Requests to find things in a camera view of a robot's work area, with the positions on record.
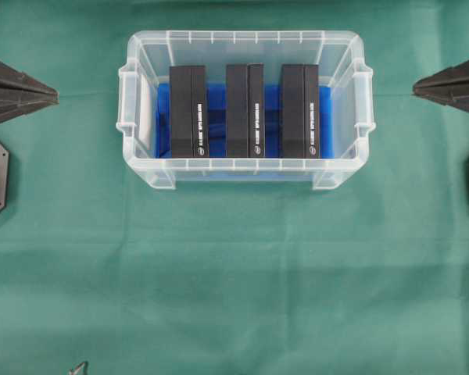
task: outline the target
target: clear plastic bin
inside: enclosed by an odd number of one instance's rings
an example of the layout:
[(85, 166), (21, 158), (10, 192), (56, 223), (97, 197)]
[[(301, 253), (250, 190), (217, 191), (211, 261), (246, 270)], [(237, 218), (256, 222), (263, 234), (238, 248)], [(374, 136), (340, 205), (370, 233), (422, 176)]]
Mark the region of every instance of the clear plastic bin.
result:
[[(264, 83), (278, 84), (281, 65), (320, 64), (320, 86), (331, 88), (333, 159), (157, 159), (157, 88), (169, 67), (205, 65), (207, 80), (224, 83), (227, 64), (263, 63)], [(350, 31), (142, 31), (129, 41), (120, 71), (116, 128), (124, 159), (150, 186), (177, 181), (310, 181), (333, 189), (368, 159), (375, 129), (371, 68), (363, 42)]]

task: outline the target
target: black box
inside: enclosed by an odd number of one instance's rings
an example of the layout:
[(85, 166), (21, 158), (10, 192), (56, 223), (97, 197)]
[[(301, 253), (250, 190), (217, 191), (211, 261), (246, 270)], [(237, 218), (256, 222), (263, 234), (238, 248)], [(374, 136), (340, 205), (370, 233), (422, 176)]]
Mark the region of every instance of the black box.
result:
[(193, 157), (191, 67), (170, 67), (170, 154)]
[(264, 65), (249, 65), (249, 157), (266, 155), (264, 116)]
[(249, 157), (249, 68), (226, 66), (226, 156)]
[(209, 121), (204, 66), (170, 67), (172, 158), (209, 157)]
[(320, 157), (320, 96), (318, 94), (318, 65), (304, 66), (304, 157)]
[(318, 65), (281, 68), (280, 157), (320, 157)]
[(204, 66), (191, 67), (193, 157), (209, 157), (209, 113)]
[(304, 66), (281, 67), (280, 157), (304, 158)]

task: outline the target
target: green fabric background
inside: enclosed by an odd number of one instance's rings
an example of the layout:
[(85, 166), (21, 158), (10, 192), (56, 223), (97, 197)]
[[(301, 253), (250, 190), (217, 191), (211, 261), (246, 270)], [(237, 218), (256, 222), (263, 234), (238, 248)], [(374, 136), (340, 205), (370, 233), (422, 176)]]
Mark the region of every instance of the green fabric background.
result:
[[(129, 37), (252, 28), (363, 38), (367, 165), (151, 189), (115, 129)], [(469, 1), (0, 0), (0, 59), (61, 102), (0, 125), (0, 375), (469, 373), (469, 114), (410, 95), (469, 59)]]

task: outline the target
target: black conical object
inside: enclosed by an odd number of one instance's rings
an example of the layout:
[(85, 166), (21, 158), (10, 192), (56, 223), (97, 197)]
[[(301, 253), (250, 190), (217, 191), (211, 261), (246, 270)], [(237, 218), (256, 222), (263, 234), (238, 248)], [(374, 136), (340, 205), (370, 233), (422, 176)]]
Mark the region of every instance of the black conical object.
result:
[(469, 61), (419, 80), (414, 94), (469, 112)]
[(56, 104), (56, 90), (0, 62), (0, 123)]

